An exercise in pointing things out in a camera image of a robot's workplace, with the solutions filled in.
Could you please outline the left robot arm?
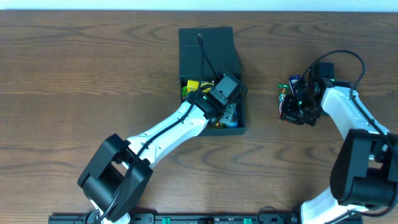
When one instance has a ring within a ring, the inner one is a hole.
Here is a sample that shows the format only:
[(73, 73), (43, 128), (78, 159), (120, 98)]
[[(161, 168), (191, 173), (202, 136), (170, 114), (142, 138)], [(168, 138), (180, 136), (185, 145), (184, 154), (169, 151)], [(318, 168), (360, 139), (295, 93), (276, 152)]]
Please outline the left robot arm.
[(248, 92), (230, 73), (207, 89), (199, 86), (190, 92), (176, 112), (153, 128), (127, 139), (113, 134), (101, 143), (77, 181), (95, 206), (93, 223), (129, 223), (129, 212), (141, 198), (156, 164), (208, 125), (215, 125), (229, 105), (239, 104)]

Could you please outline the blue Oreo cookie pack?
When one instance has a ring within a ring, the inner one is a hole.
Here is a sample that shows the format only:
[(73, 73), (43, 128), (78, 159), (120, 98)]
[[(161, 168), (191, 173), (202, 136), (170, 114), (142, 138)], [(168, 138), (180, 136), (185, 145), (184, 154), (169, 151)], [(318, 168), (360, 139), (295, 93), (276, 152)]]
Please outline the blue Oreo cookie pack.
[(228, 128), (237, 128), (239, 126), (238, 112), (237, 109), (234, 110), (234, 113), (231, 118), (231, 122), (226, 125)]

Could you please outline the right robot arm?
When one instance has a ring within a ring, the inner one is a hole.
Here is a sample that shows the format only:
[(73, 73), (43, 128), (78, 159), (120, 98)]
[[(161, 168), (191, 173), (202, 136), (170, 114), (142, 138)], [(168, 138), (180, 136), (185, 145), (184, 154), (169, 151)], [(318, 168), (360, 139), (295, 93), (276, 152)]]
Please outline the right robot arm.
[(353, 215), (380, 217), (397, 204), (397, 135), (381, 125), (353, 84), (335, 78), (331, 63), (317, 62), (308, 78), (279, 86), (279, 119), (314, 126), (329, 116), (343, 138), (330, 185), (300, 206), (300, 223), (338, 223)]

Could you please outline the dark green box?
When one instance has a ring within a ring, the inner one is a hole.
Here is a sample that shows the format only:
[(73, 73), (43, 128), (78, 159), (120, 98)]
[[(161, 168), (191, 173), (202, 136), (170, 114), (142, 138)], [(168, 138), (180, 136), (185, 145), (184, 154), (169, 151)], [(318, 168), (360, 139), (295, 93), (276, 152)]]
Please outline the dark green box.
[[(201, 82), (214, 82), (216, 85), (225, 73), (232, 73), (242, 81), (232, 27), (180, 29), (178, 37), (181, 90), (187, 85), (188, 80), (198, 81), (198, 90)], [(178, 125), (179, 130), (185, 131), (189, 137), (230, 136), (244, 133), (246, 129), (244, 100), (238, 105), (230, 105), (222, 119), (214, 126), (209, 126), (204, 111), (195, 104), (199, 97), (198, 90), (191, 91), (182, 100), (183, 108), (191, 111), (185, 121)], [(239, 126), (228, 128), (226, 125), (231, 122), (235, 109), (238, 112)]]

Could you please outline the yellow snack bag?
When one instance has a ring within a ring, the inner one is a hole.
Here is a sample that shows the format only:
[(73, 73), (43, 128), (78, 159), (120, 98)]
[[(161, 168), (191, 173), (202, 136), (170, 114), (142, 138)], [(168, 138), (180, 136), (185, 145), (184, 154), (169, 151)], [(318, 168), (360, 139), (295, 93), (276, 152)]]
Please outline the yellow snack bag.
[[(187, 85), (186, 85), (187, 93), (190, 93), (191, 91), (197, 91), (198, 84), (199, 84), (199, 82), (196, 80), (188, 80)], [(214, 82), (201, 82), (200, 87), (201, 87), (202, 91), (208, 92), (214, 84), (215, 84)]]

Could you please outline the Haribo gummy worms bag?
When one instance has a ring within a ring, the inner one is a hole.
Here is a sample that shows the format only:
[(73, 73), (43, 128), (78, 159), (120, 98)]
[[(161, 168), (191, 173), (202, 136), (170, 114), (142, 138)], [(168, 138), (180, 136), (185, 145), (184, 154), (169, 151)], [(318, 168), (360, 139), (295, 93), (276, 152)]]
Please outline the Haribo gummy worms bag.
[(182, 100), (184, 100), (185, 97), (188, 95), (187, 86), (184, 86), (184, 87), (182, 88), (181, 94), (182, 94)]

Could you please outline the red KitKat bar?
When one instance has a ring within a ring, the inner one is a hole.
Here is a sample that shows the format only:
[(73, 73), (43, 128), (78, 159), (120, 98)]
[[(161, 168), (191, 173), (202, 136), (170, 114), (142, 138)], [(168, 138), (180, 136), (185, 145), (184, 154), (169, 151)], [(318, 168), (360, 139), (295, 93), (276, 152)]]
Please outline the red KitKat bar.
[(282, 105), (285, 100), (286, 95), (289, 94), (289, 85), (278, 84), (278, 95), (279, 95), (279, 120), (282, 121)]

